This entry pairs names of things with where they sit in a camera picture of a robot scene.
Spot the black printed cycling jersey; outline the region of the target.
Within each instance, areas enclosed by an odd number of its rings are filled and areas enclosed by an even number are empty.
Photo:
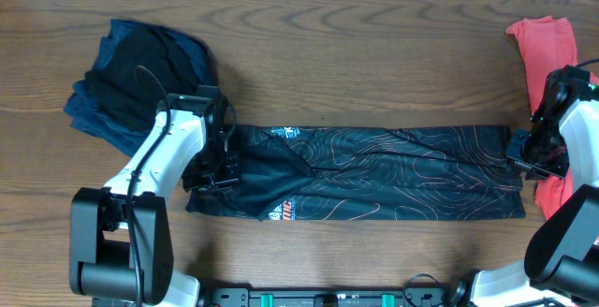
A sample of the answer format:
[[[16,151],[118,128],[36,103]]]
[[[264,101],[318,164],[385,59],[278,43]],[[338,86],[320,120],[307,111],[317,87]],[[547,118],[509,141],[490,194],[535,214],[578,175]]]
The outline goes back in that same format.
[[[505,126],[412,129],[241,125],[241,175],[192,189],[186,209],[263,220],[464,221],[522,218]]]

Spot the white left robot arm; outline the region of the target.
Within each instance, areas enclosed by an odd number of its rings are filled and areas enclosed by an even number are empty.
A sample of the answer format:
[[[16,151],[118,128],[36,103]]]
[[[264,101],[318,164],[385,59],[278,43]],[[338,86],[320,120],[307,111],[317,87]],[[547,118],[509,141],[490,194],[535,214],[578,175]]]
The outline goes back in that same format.
[[[202,306],[197,278],[174,268],[168,201],[177,185],[208,195],[232,188],[239,164],[219,88],[170,94],[127,165],[70,206],[69,285],[96,306]]]

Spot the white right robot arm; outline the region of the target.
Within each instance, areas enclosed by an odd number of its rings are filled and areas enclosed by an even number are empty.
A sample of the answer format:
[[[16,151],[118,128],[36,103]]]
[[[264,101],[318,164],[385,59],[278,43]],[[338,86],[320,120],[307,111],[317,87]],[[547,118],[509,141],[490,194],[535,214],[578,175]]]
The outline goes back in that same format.
[[[598,303],[598,87],[583,64],[548,74],[531,130],[506,156],[527,176],[572,178],[573,194],[533,235],[525,257],[460,281],[452,306]]]

